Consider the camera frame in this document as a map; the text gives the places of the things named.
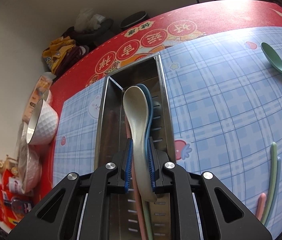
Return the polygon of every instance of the folded fabric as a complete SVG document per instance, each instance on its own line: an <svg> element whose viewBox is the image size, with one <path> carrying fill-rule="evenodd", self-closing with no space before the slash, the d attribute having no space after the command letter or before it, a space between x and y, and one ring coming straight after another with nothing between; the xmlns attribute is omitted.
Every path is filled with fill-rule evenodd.
<svg viewBox="0 0 282 240"><path fill-rule="evenodd" d="M88 46L75 46L68 52L57 69L55 70L55 75L57 77L62 76L69 68L71 68L75 63L82 59L89 52Z"/></svg>
<svg viewBox="0 0 282 240"><path fill-rule="evenodd" d="M72 40L70 37L60 37L51 41L49 48L42 52L42 57L53 74L73 47L75 47L75 40Z"/></svg>

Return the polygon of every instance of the yellow cloth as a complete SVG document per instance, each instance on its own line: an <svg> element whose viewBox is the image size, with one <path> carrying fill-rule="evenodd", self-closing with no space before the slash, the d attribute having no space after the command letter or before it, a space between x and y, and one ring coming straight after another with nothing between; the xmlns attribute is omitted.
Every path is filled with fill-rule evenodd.
<svg viewBox="0 0 282 240"><path fill-rule="evenodd" d="M66 38L60 37L51 41L49 48L42 52L42 57L53 74L56 72L63 58L74 46L75 40L70 39L69 36Z"/></svg>

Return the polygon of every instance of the textured white bowl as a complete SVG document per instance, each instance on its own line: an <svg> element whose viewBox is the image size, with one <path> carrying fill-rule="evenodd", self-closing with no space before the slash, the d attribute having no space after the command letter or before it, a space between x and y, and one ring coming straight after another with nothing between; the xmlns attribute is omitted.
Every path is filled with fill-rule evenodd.
<svg viewBox="0 0 282 240"><path fill-rule="evenodd" d="M58 120L56 111L46 101L40 99L29 121L27 143L31 145L50 143L57 131Z"/></svg>
<svg viewBox="0 0 282 240"><path fill-rule="evenodd" d="M49 105L52 103L52 93L49 89L47 89L41 96L41 98L46 101Z"/></svg>

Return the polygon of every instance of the plastic bag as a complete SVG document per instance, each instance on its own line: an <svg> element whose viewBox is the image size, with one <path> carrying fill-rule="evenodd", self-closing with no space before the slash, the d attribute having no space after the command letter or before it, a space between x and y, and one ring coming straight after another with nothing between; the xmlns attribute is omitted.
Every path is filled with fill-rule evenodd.
<svg viewBox="0 0 282 240"><path fill-rule="evenodd" d="M83 8L80 10L80 13L75 20L74 30L76 32L83 32L89 26L89 21L94 15L94 11L91 8Z"/></svg>
<svg viewBox="0 0 282 240"><path fill-rule="evenodd" d="M89 21L89 24L87 26L86 30L94 31L101 27L101 22L105 20L105 17L100 14L95 14L92 16L92 18Z"/></svg>
<svg viewBox="0 0 282 240"><path fill-rule="evenodd" d="M22 122L19 126L18 135L17 135L17 142L16 147L14 149L14 155L17 156L17 163L19 162L19 149L27 144L26 137L27 137L27 130L28 125L25 122Z"/></svg>
<svg viewBox="0 0 282 240"><path fill-rule="evenodd" d="M23 194L31 191L41 179L39 156L28 145L22 145L19 149L18 172Z"/></svg>

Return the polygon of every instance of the beige spoon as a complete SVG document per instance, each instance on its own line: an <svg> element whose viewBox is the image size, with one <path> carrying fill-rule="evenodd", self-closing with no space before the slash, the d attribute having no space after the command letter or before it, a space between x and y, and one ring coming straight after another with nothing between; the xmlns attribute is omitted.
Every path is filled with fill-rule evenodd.
<svg viewBox="0 0 282 240"><path fill-rule="evenodd" d="M123 95L123 108L128 119L133 140L133 161L137 185L143 201L155 202L150 181L148 160L145 154L145 133L148 124L148 103L143 91L129 87Z"/></svg>

